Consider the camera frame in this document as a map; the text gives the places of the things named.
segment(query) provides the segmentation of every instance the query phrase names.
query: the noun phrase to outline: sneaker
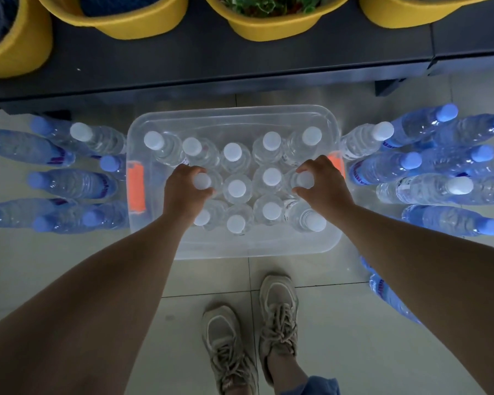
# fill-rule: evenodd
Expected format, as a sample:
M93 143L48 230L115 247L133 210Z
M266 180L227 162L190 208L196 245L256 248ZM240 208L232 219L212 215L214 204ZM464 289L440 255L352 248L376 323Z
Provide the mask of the sneaker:
M269 353L274 351L296 356L298 297L291 279L286 276L267 276L260 288L260 306L263 327L258 353L265 379L273 386L267 364Z
M248 385L257 395L258 374L243 347L240 323L228 306L220 306L203 315L203 342L211 358L218 393Z

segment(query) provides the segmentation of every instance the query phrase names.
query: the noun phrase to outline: beige sneaker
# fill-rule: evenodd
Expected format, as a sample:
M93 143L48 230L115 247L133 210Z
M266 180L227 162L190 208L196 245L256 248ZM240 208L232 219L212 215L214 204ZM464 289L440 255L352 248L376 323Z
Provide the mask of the beige sneaker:
M203 342L211 358L218 393L248 385L257 395L258 373L245 353L240 323L228 306L220 306L203 315Z
M258 352L265 379L273 386L267 365L271 350L296 356L298 297L291 279L286 276L267 276L260 288L260 306L263 327Z

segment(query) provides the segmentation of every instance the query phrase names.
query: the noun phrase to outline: bottle cap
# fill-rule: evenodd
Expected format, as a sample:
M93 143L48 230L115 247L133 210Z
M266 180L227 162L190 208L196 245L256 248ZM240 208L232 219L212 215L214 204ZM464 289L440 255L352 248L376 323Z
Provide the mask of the bottle cap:
M487 162L494 158L494 147L487 144L478 145L472 148L470 155L475 162Z
M163 135L154 131L145 134L144 142L148 148L153 149L154 151L157 151L165 146L165 139L163 138Z
M275 167L269 167L263 172L262 179L266 185L274 187L282 181L282 172Z
M401 166L404 169L415 169L422 164L421 154L419 152L409 152L401 157Z
M394 126L390 122L381 122L374 126L371 136L377 141L384 141L394 135Z
M229 194L234 198L243 197L246 191L247 186L242 180L236 179L229 183Z
M36 232L44 233L51 231L57 225L53 216L39 216L33 221L32 228Z
M74 139L82 142L90 141L93 137L92 128L81 122L73 123L69 128L69 133Z
M240 147L237 143L229 143L223 149L223 155L225 159L236 162L242 157L242 147Z
M211 219L211 213L206 209L202 210L196 219L194 219L194 224L197 226L206 225Z
M317 145L322 140L322 130L318 127L308 127L302 133L302 141L309 146Z
M311 188L315 185L315 177L309 171L298 173L296 183L299 187Z
M29 127L33 133L42 137L50 135L53 131L53 126L41 116L34 116L29 122Z
M105 155L99 161L100 168L105 172L117 172L120 169L120 159L113 155Z
M452 194L463 195L474 189L474 182L469 177L454 177L448 180L446 187Z
M85 212L83 215L83 223L87 227L95 227L104 222L106 215L103 211L99 209L93 209L91 211Z
M494 235L494 219L482 218L476 224L476 229L481 234Z
M262 208L262 214L266 219L276 220L282 214L282 207L276 202L267 202Z
M27 184L31 188L47 188L51 184L51 178L44 172L31 172L27 176Z
M201 142L194 137L189 137L183 142L183 150L187 155L196 156L202 149Z
M319 232L325 229L326 220L316 212L310 212L305 217L305 225L309 230Z
M245 228L245 219L240 215L232 215L227 219L227 228L231 233L239 234Z
M197 175L195 175L192 183L198 190L206 190L212 184L211 176L209 176L207 173L198 173Z
M263 147L268 151L276 151L282 144L282 137L277 132L267 132L263 137Z
M454 104L446 104L439 107L436 112L436 118L440 122L448 122L452 119L457 118L459 110Z

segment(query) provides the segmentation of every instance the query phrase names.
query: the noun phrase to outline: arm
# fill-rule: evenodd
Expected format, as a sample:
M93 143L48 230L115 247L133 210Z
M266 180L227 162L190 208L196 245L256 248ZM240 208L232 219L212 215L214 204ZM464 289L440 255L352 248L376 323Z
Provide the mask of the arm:
M82 261L0 321L0 393L123 394L174 255L213 190L180 165L164 213Z
M315 185L293 189L340 228L419 320L494 395L494 248L390 219L354 204L325 156Z

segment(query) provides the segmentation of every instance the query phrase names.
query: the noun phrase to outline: blue bottle cap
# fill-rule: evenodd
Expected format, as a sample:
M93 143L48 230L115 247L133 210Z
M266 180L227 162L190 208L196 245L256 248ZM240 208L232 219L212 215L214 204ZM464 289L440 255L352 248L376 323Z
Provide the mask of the blue bottle cap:
M457 118L459 110L454 104L446 104L439 107L436 112L436 118L440 122L448 122L449 120Z
M116 156L105 155L100 159L99 165L105 172L117 172L120 169L120 159Z
M27 184L31 188L47 188L51 184L51 178L44 172L31 172L27 176Z
M31 131L42 137L46 137L53 131L51 124L41 116L34 116L29 123Z
M419 152L409 152L408 154L404 154L401 158L401 166L404 169L415 169L416 167L421 166L422 158Z
M45 233L51 231L57 225L57 221L52 216L39 216L33 221L32 228L36 232Z
M477 231L481 234L494 235L494 219L482 218L476 226Z
M494 147L491 145L478 145L473 147L470 155L475 162L487 162L494 158Z
M105 218L104 212L98 209L93 209L91 211L86 212L83 215L83 223L85 226L95 227L102 224L104 218Z

